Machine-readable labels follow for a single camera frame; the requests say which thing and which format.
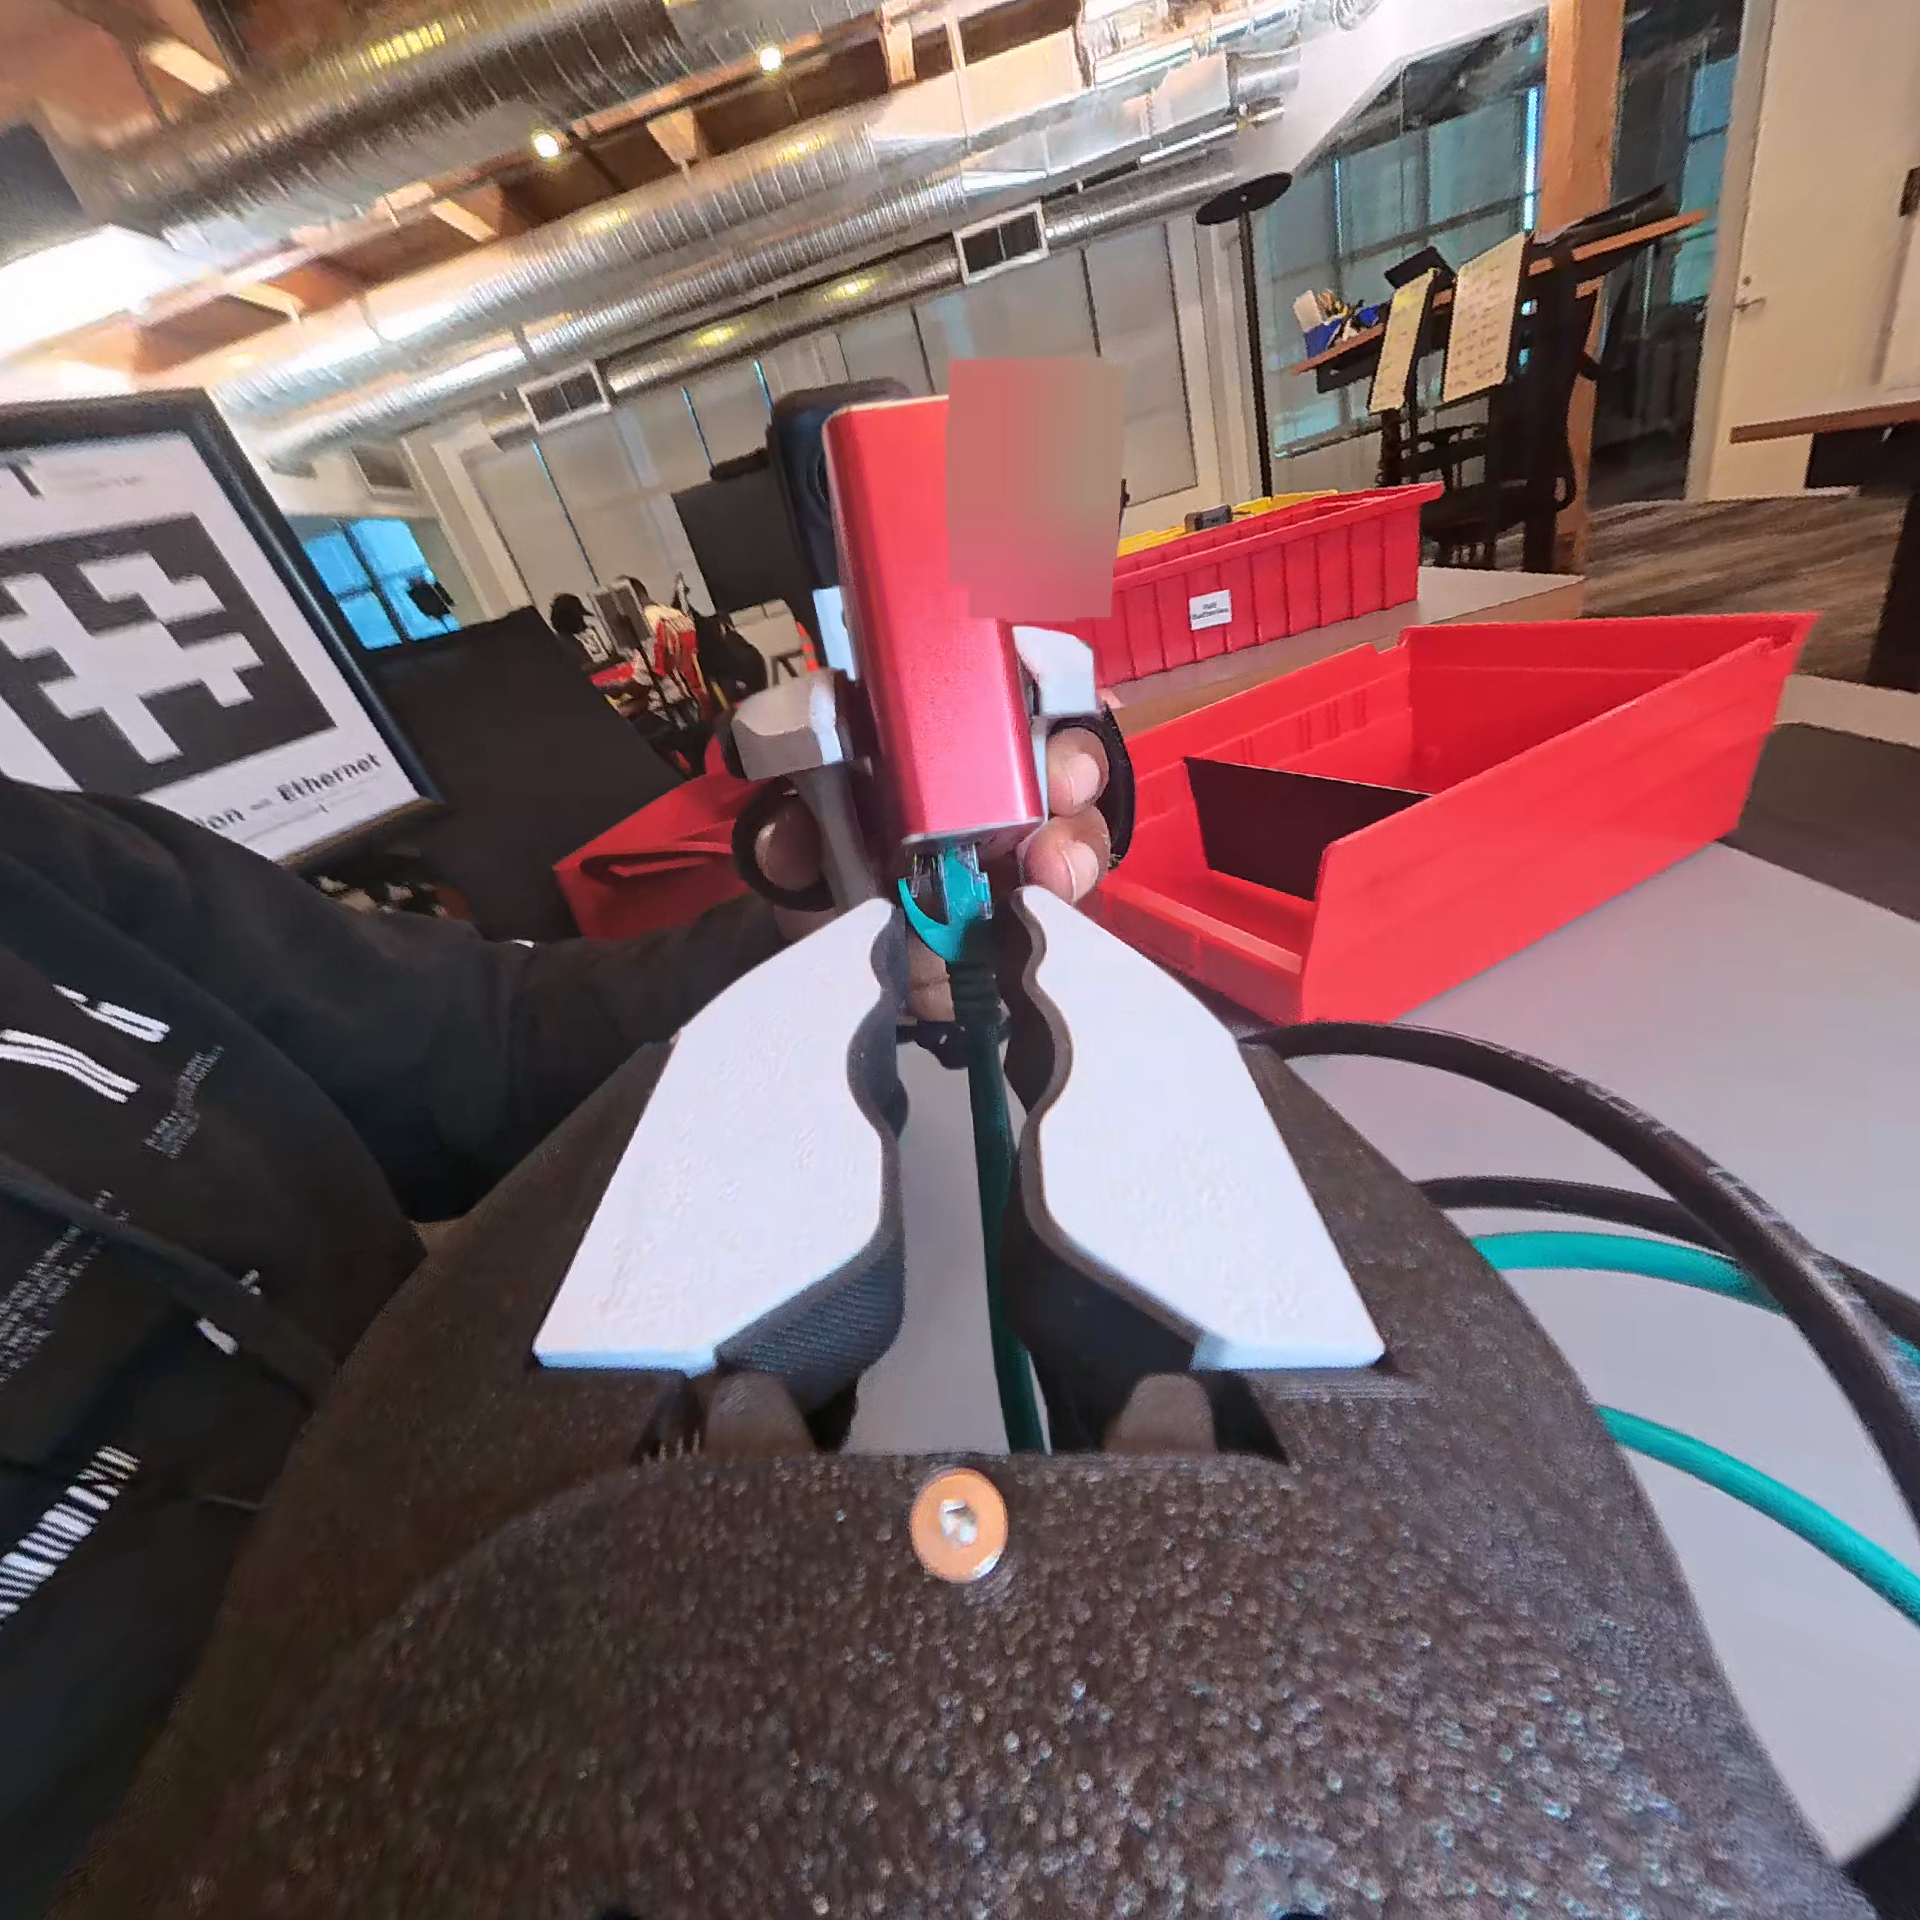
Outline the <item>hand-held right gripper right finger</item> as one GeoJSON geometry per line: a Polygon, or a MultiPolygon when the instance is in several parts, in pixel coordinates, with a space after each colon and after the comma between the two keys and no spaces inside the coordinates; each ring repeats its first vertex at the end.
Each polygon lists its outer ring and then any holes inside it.
{"type": "Polygon", "coordinates": [[[1002,1284],[1052,1449],[1097,1449],[1151,1377],[1373,1374],[1385,1337],[1230,1027],[1039,885],[1004,935],[1002,1284]]]}

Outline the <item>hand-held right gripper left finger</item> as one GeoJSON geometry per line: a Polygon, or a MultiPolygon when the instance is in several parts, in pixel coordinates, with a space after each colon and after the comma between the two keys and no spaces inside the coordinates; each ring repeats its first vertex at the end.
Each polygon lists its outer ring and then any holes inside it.
{"type": "Polygon", "coordinates": [[[907,924],[865,902],[672,1040],[534,1336],[546,1371],[845,1402],[904,1318],[907,924]]]}

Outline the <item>red ethernet port box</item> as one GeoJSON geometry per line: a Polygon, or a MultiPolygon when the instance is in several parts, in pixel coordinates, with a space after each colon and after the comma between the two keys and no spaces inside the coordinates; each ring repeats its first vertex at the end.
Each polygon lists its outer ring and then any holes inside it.
{"type": "Polygon", "coordinates": [[[1012,627],[955,571],[949,401],[845,405],[824,458],[880,865],[900,877],[916,855],[973,852],[1009,867],[1045,826],[1045,764],[1012,627]]]}

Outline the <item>red plastic bin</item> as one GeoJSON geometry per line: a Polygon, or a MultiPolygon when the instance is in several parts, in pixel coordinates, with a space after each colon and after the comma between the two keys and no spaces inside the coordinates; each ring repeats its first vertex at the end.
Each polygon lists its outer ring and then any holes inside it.
{"type": "Polygon", "coordinates": [[[1731,833],[1813,611],[1407,627],[1136,733],[1086,911],[1275,1024],[1385,1021],[1731,833]],[[1334,842],[1317,900],[1215,874],[1188,755],[1427,794],[1334,842]]]}

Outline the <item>person's left forearm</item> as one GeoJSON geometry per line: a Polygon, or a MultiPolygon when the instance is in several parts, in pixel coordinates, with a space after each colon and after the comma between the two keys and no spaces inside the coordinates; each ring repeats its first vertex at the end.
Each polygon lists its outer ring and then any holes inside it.
{"type": "Polygon", "coordinates": [[[354,911],[165,808],[2,784],[5,890],[75,908],[272,1044],[417,1222],[477,1206],[631,1056],[813,932],[750,893],[639,940],[494,941],[354,911]]]}

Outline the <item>person's left hand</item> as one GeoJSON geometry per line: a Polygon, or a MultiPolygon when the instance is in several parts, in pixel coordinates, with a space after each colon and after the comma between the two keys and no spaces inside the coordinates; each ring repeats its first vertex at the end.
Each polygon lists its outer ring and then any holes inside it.
{"type": "MultiPolygon", "coordinates": [[[[1017,877],[1082,903],[1115,859],[1112,828],[1101,813],[1110,755],[1103,738],[1082,725],[1057,731],[1045,745],[1049,820],[1017,855],[1017,877]]],[[[758,872],[781,892],[810,896],[826,884],[826,839],[799,777],[771,782],[775,799],[753,836],[758,872]]],[[[949,961],[923,940],[909,944],[909,1014],[919,1026],[957,1021],[949,961]]]]}

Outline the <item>ribbed red bin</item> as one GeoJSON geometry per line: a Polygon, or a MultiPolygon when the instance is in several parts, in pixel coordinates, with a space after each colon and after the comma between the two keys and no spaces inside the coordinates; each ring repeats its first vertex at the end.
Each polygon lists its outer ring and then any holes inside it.
{"type": "Polygon", "coordinates": [[[1291,493],[1204,530],[1131,541],[1112,603],[1068,621],[1104,687],[1249,653],[1419,595],[1423,512],[1443,484],[1291,493]]]}

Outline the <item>black panel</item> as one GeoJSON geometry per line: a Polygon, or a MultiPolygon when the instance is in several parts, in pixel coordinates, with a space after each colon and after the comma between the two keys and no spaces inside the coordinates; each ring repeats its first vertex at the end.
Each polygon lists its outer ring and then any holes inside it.
{"type": "Polygon", "coordinates": [[[682,774],[530,608],[362,663],[443,799],[380,850],[450,885],[490,940],[575,940],[559,863],[682,774]]]}

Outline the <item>black bin divider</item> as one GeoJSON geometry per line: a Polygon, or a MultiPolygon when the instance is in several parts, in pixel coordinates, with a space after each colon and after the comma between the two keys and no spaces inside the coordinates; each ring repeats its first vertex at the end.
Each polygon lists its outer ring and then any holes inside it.
{"type": "Polygon", "coordinates": [[[1329,850],[1428,799],[1427,792],[1370,780],[1184,760],[1198,839],[1213,874],[1291,900],[1317,900],[1329,850]]]}

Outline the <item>black floor lamp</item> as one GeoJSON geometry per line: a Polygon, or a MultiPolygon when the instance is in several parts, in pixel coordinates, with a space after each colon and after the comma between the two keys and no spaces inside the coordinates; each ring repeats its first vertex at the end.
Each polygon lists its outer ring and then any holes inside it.
{"type": "Polygon", "coordinates": [[[1284,200],[1292,188],[1291,169],[1272,169],[1233,181],[1197,206],[1197,228],[1230,230],[1237,245],[1240,276],[1240,308],[1246,358],[1246,389],[1252,404],[1254,451],[1258,462],[1261,497],[1276,492],[1275,427],[1269,405],[1266,339],[1263,322],[1261,269],[1257,248],[1257,218],[1284,200]]]}

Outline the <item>desk with paper sheets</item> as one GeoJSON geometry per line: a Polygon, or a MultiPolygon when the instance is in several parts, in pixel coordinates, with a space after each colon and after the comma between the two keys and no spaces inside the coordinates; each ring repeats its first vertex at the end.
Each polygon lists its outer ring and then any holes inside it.
{"type": "Polygon", "coordinates": [[[1486,272],[1425,245],[1387,269],[1387,299],[1311,333],[1288,373],[1333,393],[1387,372],[1379,486],[1423,492],[1435,564],[1492,566],[1518,534],[1523,566],[1553,571],[1562,516],[1589,493],[1575,401],[1602,379],[1606,287],[1709,219],[1658,189],[1520,232],[1486,272]]]}

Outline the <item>framed tag sign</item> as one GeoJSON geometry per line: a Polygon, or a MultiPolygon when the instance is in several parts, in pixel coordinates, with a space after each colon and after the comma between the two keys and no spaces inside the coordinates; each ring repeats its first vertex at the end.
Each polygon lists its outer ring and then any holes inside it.
{"type": "Polygon", "coordinates": [[[201,391],[5,401],[2,772],[289,867],[445,806],[201,391]]]}

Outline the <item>wooden desk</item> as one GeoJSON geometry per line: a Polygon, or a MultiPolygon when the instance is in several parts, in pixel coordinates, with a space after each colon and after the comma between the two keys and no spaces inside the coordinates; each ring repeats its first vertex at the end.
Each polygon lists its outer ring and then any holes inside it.
{"type": "Polygon", "coordinates": [[[1873,687],[1919,691],[1919,391],[1832,401],[1788,417],[1747,422],[1732,446],[1808,438],[1807,484],[1896,492],[1905,512],[1868,658],[1873,687]]]}

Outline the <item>white door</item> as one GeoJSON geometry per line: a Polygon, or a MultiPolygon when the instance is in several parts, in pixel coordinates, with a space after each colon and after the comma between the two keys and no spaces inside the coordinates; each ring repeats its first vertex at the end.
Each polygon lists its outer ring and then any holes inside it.
{"type": "Polygon", "coordinates": [[[1916,372],[1919,6],[1744,4],[1698,363],[1688,501],[1807,486],[1810,419],[1916,372]]]}

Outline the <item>silver air duct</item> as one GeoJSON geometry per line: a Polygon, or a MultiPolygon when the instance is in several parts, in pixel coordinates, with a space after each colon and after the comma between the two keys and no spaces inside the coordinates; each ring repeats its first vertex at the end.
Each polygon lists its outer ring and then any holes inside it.
{"type": "Polygon", "coordinates": [[[1068,28],[841,108],[136,373],[204,391],[276,467],[389,438],[621,337],[858,262],[1284,97],[1307,4],[1080,4],[1068,28]]]}

